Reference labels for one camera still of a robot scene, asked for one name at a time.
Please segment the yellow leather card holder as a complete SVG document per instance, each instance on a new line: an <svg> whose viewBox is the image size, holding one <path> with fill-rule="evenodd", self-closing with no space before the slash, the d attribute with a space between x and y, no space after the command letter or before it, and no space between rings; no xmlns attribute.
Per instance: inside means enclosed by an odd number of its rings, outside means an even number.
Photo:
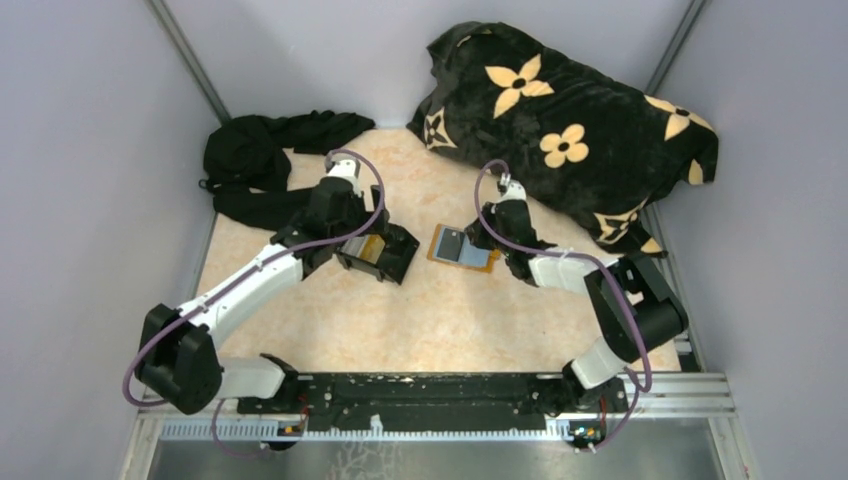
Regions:
<svg viewBox="0 0 848 480"><path fill-rule="evenodd" d="M462 249L460 261L458 263L438 259L435 256L436 249L441 238L444 228L452 228L461 230L457 227L448 226L445 224L437 224L429 245L429 250L426 258L429 261L449 265L461 269L471 270L475 272L491 273L497 260L500 259L500 252L497 250L487 250L475 247L472 245L465 234L465 243Z"/></svg>

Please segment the black plastic card bin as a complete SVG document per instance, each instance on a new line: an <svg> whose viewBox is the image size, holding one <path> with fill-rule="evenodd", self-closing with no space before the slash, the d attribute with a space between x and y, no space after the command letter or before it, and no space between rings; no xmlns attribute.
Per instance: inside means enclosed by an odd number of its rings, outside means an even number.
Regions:
<svg viewBox="0 0 848 480"><path fill-rule="evenodd" d="M389 281L401 285L418 251L419 240L406 228L394 223L388 223L380 231L368 231L364 235L369 234L380 235L386 242L376 264L343 253L342 247L348 240L336 249L336 258L345 270L358 270L374 276L379 282Z"/></svg>

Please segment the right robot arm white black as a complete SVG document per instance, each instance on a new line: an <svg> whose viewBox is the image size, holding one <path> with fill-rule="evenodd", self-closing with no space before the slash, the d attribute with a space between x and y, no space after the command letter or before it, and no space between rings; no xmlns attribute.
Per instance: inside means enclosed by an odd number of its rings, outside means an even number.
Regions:
<svg viewBox="0 0 848 480"><path fill-rule="evenodd" d="M589 298L601 335L564 368L563 398L576 412L590 411L602 398L602 384L689 326L650 258L637 253L602 261L546 242L524 200L485 203L464 233L473 246L500 251L518 280Z"/></svg>

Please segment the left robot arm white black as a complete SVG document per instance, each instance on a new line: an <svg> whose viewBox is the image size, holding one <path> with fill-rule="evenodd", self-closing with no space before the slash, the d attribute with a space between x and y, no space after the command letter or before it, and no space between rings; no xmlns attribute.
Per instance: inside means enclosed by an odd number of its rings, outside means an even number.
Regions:
<svg viewBox="0 0 848 480"><path fill-rule="evenodd" d="M340 245L383 221L384 185L371 188L367 211L356 180L326 176L312 189L307 207L271 237L236 273L207 293L176 308L158 304L145 317L138 353L124 376L137 379L186 415L216 400L257 398L277 414L300 399L292 369L272 355L222 357L219 348L260 307L304 281Z"/></svg>

